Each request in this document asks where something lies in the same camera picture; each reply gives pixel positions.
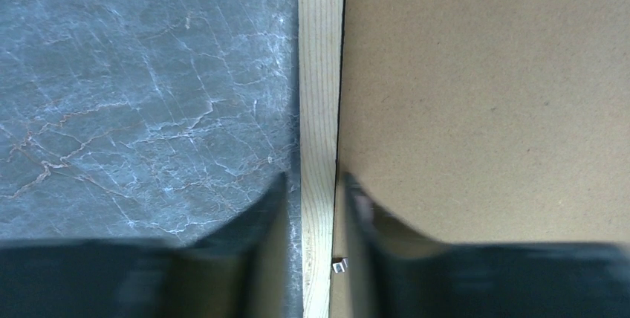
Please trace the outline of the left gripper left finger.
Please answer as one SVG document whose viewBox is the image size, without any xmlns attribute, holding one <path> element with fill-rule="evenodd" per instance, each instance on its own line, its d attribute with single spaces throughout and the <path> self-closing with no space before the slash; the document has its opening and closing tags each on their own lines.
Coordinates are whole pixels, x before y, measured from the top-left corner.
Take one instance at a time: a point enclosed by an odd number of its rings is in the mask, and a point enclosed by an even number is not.
<svg viewBox="0 0 630 318">
<path fill-rule="evenodd" d="M 282 317 L 288 178 L 183 247 L 156 238 L 1 242 L 3 317 Z"/>
</svg>

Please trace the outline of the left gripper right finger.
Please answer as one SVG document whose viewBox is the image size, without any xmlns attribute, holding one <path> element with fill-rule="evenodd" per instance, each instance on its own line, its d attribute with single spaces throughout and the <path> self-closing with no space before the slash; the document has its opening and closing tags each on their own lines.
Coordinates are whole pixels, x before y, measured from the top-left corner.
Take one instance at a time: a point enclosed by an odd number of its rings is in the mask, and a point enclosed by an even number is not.
<svg viewBox="0 0 630 318">
<path fill-rule="evenodd" d="M 450 244 L 343 180 L 354 317 L 627 317 L 629 249 L 601 242 Z"/>
</svg>

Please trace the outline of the brown cardboard backing board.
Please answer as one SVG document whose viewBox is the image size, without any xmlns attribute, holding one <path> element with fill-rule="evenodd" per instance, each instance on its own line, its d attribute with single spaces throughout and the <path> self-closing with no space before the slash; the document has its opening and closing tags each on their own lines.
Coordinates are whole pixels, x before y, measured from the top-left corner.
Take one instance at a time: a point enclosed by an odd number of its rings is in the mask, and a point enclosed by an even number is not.
<svg viewBox="0 0 630 318">
<path fill-rule="evenodd" d="M 629 0 L 345 0 L 344 15 L 338 256 L 345 173 L 446 243 L 629 249 Z M 333 317 L 354 317 L 349 267 Z"/>
</svg>

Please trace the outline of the wooden picture frame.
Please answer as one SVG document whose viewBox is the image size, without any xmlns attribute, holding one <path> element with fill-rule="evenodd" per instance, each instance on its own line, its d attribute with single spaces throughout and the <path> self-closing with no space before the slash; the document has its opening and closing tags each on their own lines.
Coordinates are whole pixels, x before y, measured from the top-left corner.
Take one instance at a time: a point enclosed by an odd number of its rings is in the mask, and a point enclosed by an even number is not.
<svg viewBox="0 0 630 318">
<path fill-rule="evenodd" d="M 302 306 L 328 317 L 344 0 L 298 0 Z"/>
</svg>

